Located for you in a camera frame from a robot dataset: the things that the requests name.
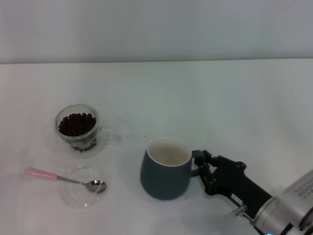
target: white table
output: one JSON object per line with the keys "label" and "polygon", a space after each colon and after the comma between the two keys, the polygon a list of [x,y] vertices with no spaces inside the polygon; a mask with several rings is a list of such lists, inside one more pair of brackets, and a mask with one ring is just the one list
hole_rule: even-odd
{"label": "white table", "polygon": [[[0,234],[256,234],[199,179],[174,201],[139,183],[145,147],[186,140],[247,164],[273,195],[313,166],[313,60],[0,66]],[[109,184],[94,207],[67,207],[59,183],[26,166],[63,174],[74,163],[53,141],[52,121],[73,103],[94,106],[121,141],[86,160]]]}

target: white wall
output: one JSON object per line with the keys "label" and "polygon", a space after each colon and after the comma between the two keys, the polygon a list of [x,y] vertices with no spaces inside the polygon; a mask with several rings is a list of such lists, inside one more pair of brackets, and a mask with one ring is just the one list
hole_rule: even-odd
{"label": "white wall", "polygon": [[312,0],[0,0],[0,63],[313,57]]}

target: clear glass plate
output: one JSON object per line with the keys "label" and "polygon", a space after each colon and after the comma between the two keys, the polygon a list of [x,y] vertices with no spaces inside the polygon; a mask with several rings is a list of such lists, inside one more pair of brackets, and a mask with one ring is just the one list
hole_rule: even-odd
{"label": "clear glass plate", "polygon": [[[76,163],[72,165],[71,168],[66,171],[64,176],[83,183],[87,183],[92,180],[105,181],[101,172],[96,167],[87,163]],[[93,193],[84,185],[61,181],[61,197],[69,207],[76,209],[94,205],[103,197],[106,191],[102,193]]]}

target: dark gray mug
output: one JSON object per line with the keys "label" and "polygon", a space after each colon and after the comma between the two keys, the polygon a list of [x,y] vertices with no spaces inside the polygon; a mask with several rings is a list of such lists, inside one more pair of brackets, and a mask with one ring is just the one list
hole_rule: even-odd
{"label": "dark gray mug", "polygon": [[181,196],[191,177],[192,152],[181,142],[163,139],[145,152],[140,180],[146,192],[160,200]]}

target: metal spoon bowl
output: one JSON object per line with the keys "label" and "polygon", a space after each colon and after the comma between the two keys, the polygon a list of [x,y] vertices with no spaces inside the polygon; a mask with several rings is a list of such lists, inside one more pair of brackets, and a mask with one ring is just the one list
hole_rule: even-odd
{"label": "metal spoon bowl", "polygon": [[71,182],[71,183],[75,183],[79,185],[85,185],[89,191],[96,192],[96,193],[102,193],[107,189],[107,184],[103,180],[92,180],[88,183],[82,183],[82,182],[72,180],[66,177],[62,177],[62,176],[58,176],[57,180],[63,180],[63,181],[67,181],[67,182]]}

